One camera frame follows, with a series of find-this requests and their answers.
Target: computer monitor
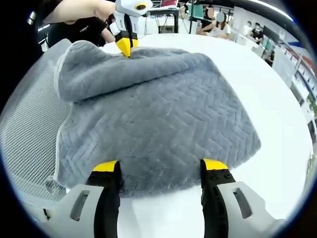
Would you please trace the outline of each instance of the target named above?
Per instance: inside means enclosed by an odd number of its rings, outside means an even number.
[[[177,7],[178,0],[161,0],[160,7]]]
[[[268,38],[270,38],[271,40],[273,40],[275,43],[278,44],[279,35],[266,26],[263,27],[263,35],[267,36]]]
[[[190,16],[192,16],[192,5],[191,4],[188,4],[188,14]],[[198,19],[204,18],[204,9],[203,9],[202,5],[194,5],[193,17],[198,18]]]

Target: gray towel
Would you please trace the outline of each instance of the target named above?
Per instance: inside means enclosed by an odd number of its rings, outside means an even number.
[[[79,41],[60,58],[57,94],[73,102],[59,128],[54,179],[68,188],[119,160],[123,196],[200,183],[200,159],[230,168],[260,148],[241,102],[210,58],[137,48],[131,58]]]

